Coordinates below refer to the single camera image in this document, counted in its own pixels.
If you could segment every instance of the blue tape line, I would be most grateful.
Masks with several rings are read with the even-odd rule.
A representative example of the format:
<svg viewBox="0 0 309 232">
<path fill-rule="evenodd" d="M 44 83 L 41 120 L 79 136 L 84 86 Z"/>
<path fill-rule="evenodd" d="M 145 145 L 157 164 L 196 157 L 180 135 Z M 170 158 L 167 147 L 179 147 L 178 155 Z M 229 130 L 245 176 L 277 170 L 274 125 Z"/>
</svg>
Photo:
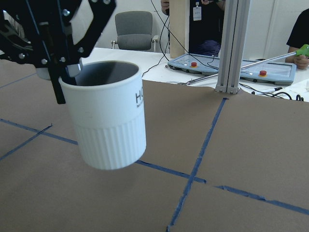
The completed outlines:
<svg viewBox="0 0 309 232">
<path fill-rule="evenodd" d="M 214 117 L 214 119 L 212 121 L 211 128 L 210 128 L 210 130 L 208 131 L 208 133 L 206 135 L 206 138 L 204 140 L 202 149 L 201 149 L 201 151 L 200 151 L 200 153 L 198 155 L 198 158 L 197 158 L 197 160 L 195 162 L 193 170 L 192 170 L 192 172 L 190 174 L 190 177 L 188 179 L 187 185 L 186 185 L 186 187 L 185 187 L 185 189 L 183 191 L 183 195 L 181 196 L 181 198 L 179 200 L 179 203 L 178 203 L 178 205 L 177 205 L 177 207 L 175 209 L 175 212 L 174 212 L 174 214 L 172 216 L 172 220 L 171 220 L 170 224 L 167 226 L 166 232 L 170 231 L 170 228 L 175 224 L 177 218 L 180 215 L 180 212 L 181 212 L 181 210 L 183 208 L 185 199 L 186 199 L 186 197 L 188 196 L 188 194 L 189 194 L 189 192 L 191 190 L 191 186 L 192 186 L 194 177 L 196 176 L 198 168 L 199 168 L 199 166 L 200 166 L 200 164 L 202 162 L 202 159 L 203 159 L 203 156 L 205 154 L 206 148 L 207 148 L 208 143 L 209 143 L 209 141 L 211 139 L 211 135 L 213 133 L 214 127 L 215 127 L 215 125 L 216 125 L 216 123 L 217 123 L 217 121 L 219 119 L 220 113 L 221 113 L 221 111 L 223 109 L 223 106 L 224 106 L 224 103 L 226 102 L 226 100 L 228 100 L 228 98 L 223 98 L 223 100 L 221 101 L 221 104 L 220 104 L 220 106 L 219 106 L 219 108 L 217 110 L 217 113 L 216 113 L 216 115 L 215 115 L 215 117 Z"/>
<path fill-rule="evenodd" d="M 165 167 L 162 167 L 162 166 L 159 166 L 159 165 L 156 165 L 156 164 L 147 163 L 147 162 L 144 162 L 144 161 L 141 161 L 141 160 L 136 161 L 136 163 L 144 165 L 144 166 L 147 166 L 147 167 L 150 167 L 150 168 L 154 168 L 154 169 L 157 169 L 157 170 L 169 173 L 169 174 L 173 174 L 173 175 L 177 175 L 177 176 L 180 176 L 180 177 L 184 177 L 184 178 L 187 178 L 187 179 L 189 179 L 189 177 L 190 177 L 189 174 L 178 172 L 178 171 L 175 171 L 175 170 L 172 170 L 172 169 L 169 169 L 169 168 L 165 168 Z M 205 179 L 198 178 L 198 177 L 195 177 L 194 181 L 197 181 L 197 182 L 203 183 L 203 184 L 206 184 L 206 182 L 207 182 Z"/>
<path fill-rule="evenodd" d="M 246 192 L 246 191 L 243 191 L 243 190 L 239 190 L 239 189 L 236 189 L 236 188 L 232 188 L 232 187 L 229 187 L 229 186 L 215 186 L 215 187 L 219 188 L 219 189 L 227 190 L 229 192 L 232 192 L 232 193 L 235 193 L 235 194 L 238 194 L 238 195 L 241 195 L 241 196 L 249 197 L 249 198 L 252 198 L 252 199 L 255 199 L 255 200 L 259 200 L 259 201 L 264 201 L 266 203 L 273 204 L 275 206 L 279 206 L 279 207 L 282 207 L 282 208 L 285 208 L 285 209 L 289 209 L 289 210 L 293 210 L 293 211 L 296 211 L 296 212 L 299 212 L 299 213 L 302 213 L 302 214 L 309 215 L 308 209 L 304 209 L 304 208 L 301 208 L 301 207 L 298 207 L 298 206 L 295 206 L 295 205 L 291 205 L 291 204 L 287 204 L 287 203 L 283 203 L 283 202 L 279 202 L 279 201 L 269 201 L 264 196 L 259 196 L 259 195 L 249 193 L 249 192 Z"/>
<path fill-rule="evenodd" d="M 46 127 L 45 129 L 41 130 L 40 132 L 36 133 L 34 136 L 32 136 L 31 138 L 27 139 L 26 141 L 24 141 L 22 144 L 20 144 L 19 146 L 17 146 L 16 148 L 14 148 L 13 150 L 9 151 L 8 153 L 6 153 L 5 155 L 3 155 L 2 157 L 0 157 L 0 161 L 6 157 L 8 157 L 10 154 L 14 153 L 15 151 L 17 151 L 18 149 L 22 148 L 23 146 L 25 146 L 26 144 L 28 144 L 29 142 L 31 142 L 32 140 L 34 140 L 36 137 L 38 137 L 40 134 L 44 133 L 46 130 L 48 130 L 49 128 L 51 128 L 53 125 Z"/>
<path fill-rule="evenodd" d="M 27 127 L 27 126 L 24 126 L 24 125 L 21 125 L 21 124 L 17 124 L 17 123 L 14 123 L 14 122 L 2 119 L 2 118 L 0 118 L 0 122 L 4 122 L 4 123 L 9 124 L 11 126 L 22 128 L 22 129 L 25 129 L 25 130 L 28 130 L 28 131 L 31 131 L 31 132 L 35 132 L 35 133 L 39 132 L 39 130 L 37 130 L 37 129 L 33 129 L 31 127 Z M 45 135 L 45 136 L 48 136 L 48 137 L 51 137 L 51 138 L 54 138 L 54 139 L 58 139 L 58 140 L 64 141 L 64 142 L 69 143 L 69 144 L 77 145 L 77 142 L 72 140 L 72 139 L 67 139 L 67 138 L 64 138 L 64 137 L 61 137 L 61 136 L 58 136 L 58 135 L 54 135 L 54 134 L 51 134 L 51 133 L 47 133 L 47 132 L 42 133 L 42 135 Z"/>
<path fill-rule="evenodd" d="M 13 81 L 13 82 L 8 83 L 8 84 L 6 84 L 6 85 L 0 86 L 0 88 L 4 88 L 4 87 L 6 87 L 6 86 L 9 86 L 9 85 L 11 85 L 11 84 L 14 84 L 14 83 L 16 83 L 16 82 L 18 82 L 18 81 L 24 80 L 24 79 L 26 79 L 26 78 L 28 78 L 28 77 L 31 77 L 31 76 L 35 75 L 35 74 L 37 74 L 37 73 L 35 72 L 35 73 L 30 74 L 30 75 L 28 75 L 28 76 L 25 76 L 25 77 L 23 77 L 23 78 L 21 78 L 21 79 L 18 79 L 18 80 L 16 80 L 16 81 Z"/>
</svg>

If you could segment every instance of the black shirt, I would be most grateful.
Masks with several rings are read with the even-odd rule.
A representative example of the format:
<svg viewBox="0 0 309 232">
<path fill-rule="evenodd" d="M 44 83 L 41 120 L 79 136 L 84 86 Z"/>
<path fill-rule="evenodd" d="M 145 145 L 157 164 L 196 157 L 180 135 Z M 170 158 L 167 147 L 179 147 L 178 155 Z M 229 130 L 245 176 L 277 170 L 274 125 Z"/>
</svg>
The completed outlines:
<svg viewBox="0 0 309 232">
<path fill-rule="evenodd" d="M 304 44 L 309 44 L 308 35 L 309 9 L 304 10 L 297 18 L 292 29 L 287 45 L 301 48 Z"/>
<path fill-rule="evenodd" d="M 190 0 L 190 24 L 189 24 L 189 46 L 203 43 L 205 40 L 215 40 L 221 44 L 224 11 L 216 3 L 202 7 L 202 20 L 193 21 L 193 7 L 196 7 L 196 0 Z"/>
</svg>

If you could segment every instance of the blue gray control panel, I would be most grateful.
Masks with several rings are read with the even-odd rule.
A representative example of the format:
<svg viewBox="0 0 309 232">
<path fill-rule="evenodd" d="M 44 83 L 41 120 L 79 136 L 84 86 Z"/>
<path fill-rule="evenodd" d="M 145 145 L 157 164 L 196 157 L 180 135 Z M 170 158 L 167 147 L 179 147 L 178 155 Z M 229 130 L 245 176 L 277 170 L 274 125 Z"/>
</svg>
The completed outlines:
<svg viewBox="0 0 309 232">
<path fill-rule="evenodd" d="M 241 66 L 257 62 L 257 60 L 243 60 Z M 220 59 L 195 54 L 184 54 L 168 62 L 168 66 L 174 70 L 186 73 L 196 73 L 205 76 L 218 73 Z M 272 83 L 288 86 L 294 81 L 296 65 L 282 62 L 263 63 L 240 73 L 240 78 L 259 83 Z"/>
</svg>

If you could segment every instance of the id card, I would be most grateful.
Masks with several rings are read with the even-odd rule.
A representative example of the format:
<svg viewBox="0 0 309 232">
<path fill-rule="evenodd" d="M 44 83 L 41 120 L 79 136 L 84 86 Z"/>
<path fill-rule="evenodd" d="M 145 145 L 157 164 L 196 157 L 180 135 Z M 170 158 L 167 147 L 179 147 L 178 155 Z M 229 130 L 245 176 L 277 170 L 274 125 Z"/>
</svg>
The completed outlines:
<svg viewBox="0 0 309 232">
<path fill-rule="evenodd" d="M 193 21 L 202 20 L 202 7 L 193 7 Z"/>
</svg>

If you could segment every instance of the metal rod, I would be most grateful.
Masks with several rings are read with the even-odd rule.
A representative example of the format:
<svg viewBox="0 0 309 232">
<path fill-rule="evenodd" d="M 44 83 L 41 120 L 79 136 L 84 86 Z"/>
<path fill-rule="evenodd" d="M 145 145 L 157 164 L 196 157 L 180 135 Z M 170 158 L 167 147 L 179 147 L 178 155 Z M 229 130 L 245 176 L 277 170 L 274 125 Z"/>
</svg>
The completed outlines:
<svg viewBox="0 0 309 232">
<path fill-rule="evenodd" d="M 261 61 L 258 61 L 258 62 L 254 62 L 252 64 L 247 64 L 247 65 L 241 66 L 240 70 L 252 68 L 252 67 L 260 65 L 260 64 L 269 63 L 271 61 L 275 61 L 275 60 L 278 60 L 278 59 L 283 59 L 283 58 L 291 57 L 291 56 L 294 56 L 294 55 L 296 55 L 296 52 L 290 52 L 288 54 L 281 55 L 281 56 L 278 56 L 278 57 L 261 60 Z M 193 84 L 196 84 L 196 83 L 199 83 L 199 82 L 203 82 L 203 81 L 208 80 L 210 78 L 217 77 L 218 75 L 219 74 L 216 73 L 216 74 L 211 75 L 211 76 L 203 76 L 201 78 L 198 78 L 198 79 L 195 79 L 195 80 L 191 80 L 191 81 L 188 81 L 186 83 L 182 83 L 182 85 L 190 86 L 190 85 L 193 85 Z"/>
</svg>

